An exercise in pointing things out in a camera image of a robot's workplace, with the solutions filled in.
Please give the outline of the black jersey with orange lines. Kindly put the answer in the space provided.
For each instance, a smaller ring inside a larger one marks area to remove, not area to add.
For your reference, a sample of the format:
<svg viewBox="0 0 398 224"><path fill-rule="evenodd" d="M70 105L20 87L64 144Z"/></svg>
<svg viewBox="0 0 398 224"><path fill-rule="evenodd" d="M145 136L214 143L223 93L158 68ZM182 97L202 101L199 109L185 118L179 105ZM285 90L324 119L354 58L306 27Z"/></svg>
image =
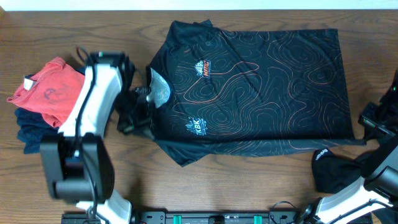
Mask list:
<svg viewBox="0 0 398 224"><path fill-rule="evenodd" d="M362 145L336 29L228 31L174 21L147 66L150 128L178 165Z"/></svg>

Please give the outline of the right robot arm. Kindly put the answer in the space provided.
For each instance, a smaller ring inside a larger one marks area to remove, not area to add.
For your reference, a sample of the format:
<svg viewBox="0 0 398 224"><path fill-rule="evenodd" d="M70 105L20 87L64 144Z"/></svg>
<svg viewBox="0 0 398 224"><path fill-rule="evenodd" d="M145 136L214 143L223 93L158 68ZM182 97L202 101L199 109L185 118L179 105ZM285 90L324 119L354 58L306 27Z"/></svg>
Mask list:
<svg viewBox="0 0 398 224"><path fill-rule="evenodd" d="M397 79L378 104L369 103L358 122L365 142L379 147L354 160L317 150L312 158L316 189L326 193L309 204L296 223L367 223L376 210L397 212Z"/></svg>

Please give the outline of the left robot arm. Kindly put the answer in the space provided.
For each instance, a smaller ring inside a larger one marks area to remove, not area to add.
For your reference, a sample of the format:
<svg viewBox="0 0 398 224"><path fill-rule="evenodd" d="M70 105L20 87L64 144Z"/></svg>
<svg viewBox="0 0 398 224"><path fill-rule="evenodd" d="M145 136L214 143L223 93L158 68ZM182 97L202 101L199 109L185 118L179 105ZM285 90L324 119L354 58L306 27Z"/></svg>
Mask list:
<svg viewBox="0 0 398 224"><path fill-rule="evenodd" d="M114 188L115 173L103 139L113 111L117 130L153 139L144 91L130 89L135 73L120 52L86 54L85 81L58 134L44 136L40 155L52 198L75 203L62 223L139 223L132 203Z"/></svg>

